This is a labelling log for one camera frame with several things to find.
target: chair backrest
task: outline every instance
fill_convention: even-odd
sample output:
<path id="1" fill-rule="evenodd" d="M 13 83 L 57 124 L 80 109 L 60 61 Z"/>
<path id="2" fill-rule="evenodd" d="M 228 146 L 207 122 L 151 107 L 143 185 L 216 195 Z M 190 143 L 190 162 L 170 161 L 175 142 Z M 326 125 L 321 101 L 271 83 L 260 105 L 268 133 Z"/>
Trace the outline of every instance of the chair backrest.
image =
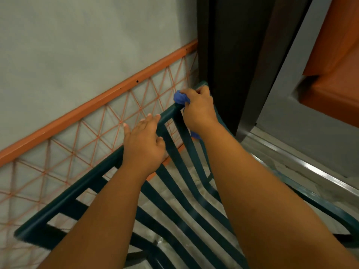
<path id="1" fill-rule="evenodd" d="M 174 144 L 170 134 L 166 129 L 165 123 L 168 122 L 168 120 L 173 119 L 203 187 L 215 199 L 221 202 L 217 190 L 214 189 L 209 183 L 211 179 L 213 179 L 212 173 L 207 177 L 204 172 L 200 157 L 197 154 L 190 133 L 183 121 L 181 113 L 182 108 L 182 105 L 175 103 L 162 113 L 161 120 L 158 124 L 157 135 L 163 137 L 169 156 L 173 160 L 173 163 L 177 167 L 180 175 L 182 176 L 194 198 L 205 210 L 207 210 L 215 219 L 217 219 L 217 221 L 219 221 L 226 229 L 233 233 L 228 219 L 200 194 L 183 159 L 181 158 L 180 153 L 177 150 L 176 145 Z M 220 123 L 222 123 L 222 125 L 224 125 L 219 116 L 218 120 Z M 208 162 L 205 145 L 201 140 L 200 143 Z M 15 237 L 19 240 L 52 250 L 65 237 L 66 233 L 56 227 L 49 225 L 48 222 L 58 213 L 62 213 L 72 219 L 79 220 L 88 207 L 87 205 L 76 200 L 76 198 L 88 188 L 92 189 L 96 193 L 99 193 L 107 183 L 107 180 L 103 178 L 103 176 L 111 168 L 119 168 L 122 164 L 122 157 L 123 146 L 114 151 L 114 153 L 104 159 L 81 179 L 79 179 L 62 194 L 60 194 L 51 203 L 45 206 L 41 211 L 39 211 L 22 226 L 20 226 L 15 231 Z M 282 175 L 278 171 L 273 170 L 273 172 L 275 172 L 275 174 L 292 190 L 294 190 L 294 192 L 297 193 L 302 199 L 320 209 L 321 211 L 327 213 L 347 228 L 347 230 L 351 233 L 350 235 L 335 235 L 344 246 L 352 248 L 359 247 L 359 222 L 355 218 L 344 212 L 342 209 L 322 199 L 320 196 L 317 196 L 304 187 L 298 185 L 296 182 Z M 249 268 L 245 257 L 190 204 L 163 164 L 161 164 L 156 173 L 164 182 L 166 187 L 170 190 L 170 192 L 174 195 L 174 197 L 178 200 L 180 205 L 193 217 L 193 219 L 242 268 Z M 141 192 L 150 201 L 152 201 L 171 221 L 176 224 L 176 226 L 184 233 L 184 235 L 188 237 L 193 245 L 196 246 L 196 248 L 201 251 L 204 257 L 208 259 L 213 267 L 226 267 L 223 261 L 211 250 L 209 246 L 203 242 L 203 240 L 186 224 L 186 222 L 182 220 L 181 216 L 175 212 L 175 210 L 163 199 L 163 197 L 151 186 L 149 182 L 146 181 L 144 183 L 141 188 Z M 189 268 L 200 268 L 200 265 L 179 242 L 179 240 L 167 228 L 165 228 L 161 223 L 151 217 L 140 207 L 137 207 L 136 220 L 166 240 Z M 136 233 L 132 233 L 130 244 L 139 249 L 142 249 L 142 251 L 128 254 L 126 259 L 127 266 L 147 259 L 150 265 L 154 268 L 161 268 L 161 266 L 164 268 L 174 268 L 173 264 L 167 258 L 164 252 L 153 242 L 144 239 Z"/>

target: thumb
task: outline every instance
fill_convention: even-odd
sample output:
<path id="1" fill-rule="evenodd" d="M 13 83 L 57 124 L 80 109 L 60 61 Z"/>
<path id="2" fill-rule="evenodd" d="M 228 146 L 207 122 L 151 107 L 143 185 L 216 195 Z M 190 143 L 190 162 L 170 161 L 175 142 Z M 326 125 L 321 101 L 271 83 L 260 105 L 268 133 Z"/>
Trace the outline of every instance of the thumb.
<path id="1" fill-rule="evenodd" d="M 157 146 L 160 147 L 160 148 L 163 148 L 165 149 L 166 148 L 166 144 L 164 143 L 164 140 L 162 137 L 158 137 L 156 139 L 156 143 L 157 143 Z"/>

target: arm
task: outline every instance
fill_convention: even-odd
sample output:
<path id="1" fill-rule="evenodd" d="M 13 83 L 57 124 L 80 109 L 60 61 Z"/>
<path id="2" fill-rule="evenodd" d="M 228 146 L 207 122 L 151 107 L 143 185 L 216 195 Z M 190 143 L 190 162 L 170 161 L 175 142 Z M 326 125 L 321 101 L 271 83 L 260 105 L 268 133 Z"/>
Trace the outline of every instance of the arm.
<path id="1" fill-rule="evenodd" d="M 165 153 L 163 139 L 156 137 L 159 119 L 149 115 L 132 132 L 124 124 L 122 166 L 39 269 L 123 267 L 141 186 Z"/>
<path id="2" fill-rule="evenodd" d="M 184 90 L 224 209 L 251 268 L 358 268 L 313 210 L 218 123 L 208 87 Z"/>

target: person's right arm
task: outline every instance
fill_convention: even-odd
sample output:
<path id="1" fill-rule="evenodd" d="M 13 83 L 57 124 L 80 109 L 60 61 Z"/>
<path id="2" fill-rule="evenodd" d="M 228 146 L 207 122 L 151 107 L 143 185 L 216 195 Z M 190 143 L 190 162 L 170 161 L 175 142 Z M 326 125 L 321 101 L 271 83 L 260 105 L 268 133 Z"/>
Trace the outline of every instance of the person's right arm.
<path id="1" fill-rule="evenodd" d="M 184 110 L 205 143 L 228 219 L 251 268 L 359 268 L 315 212 L 219 124 L 208 87 Z"/>

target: wall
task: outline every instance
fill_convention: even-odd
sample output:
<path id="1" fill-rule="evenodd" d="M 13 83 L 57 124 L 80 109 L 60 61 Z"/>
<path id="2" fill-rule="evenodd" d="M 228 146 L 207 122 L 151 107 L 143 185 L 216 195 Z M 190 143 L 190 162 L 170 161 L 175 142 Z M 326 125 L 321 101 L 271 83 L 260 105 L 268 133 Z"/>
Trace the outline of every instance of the wall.
<path id="1" fill-rule="evenodd" d="M 0 150 L 197 36 L 196 0 L 1 0 Z"/>
<path id="2" fill-rule="evenodd" d="M 293 96 L 331 0 L 313 0 L 257 126 L 333 171 L 358 177 L 359 129 L 301 105 Z"/>

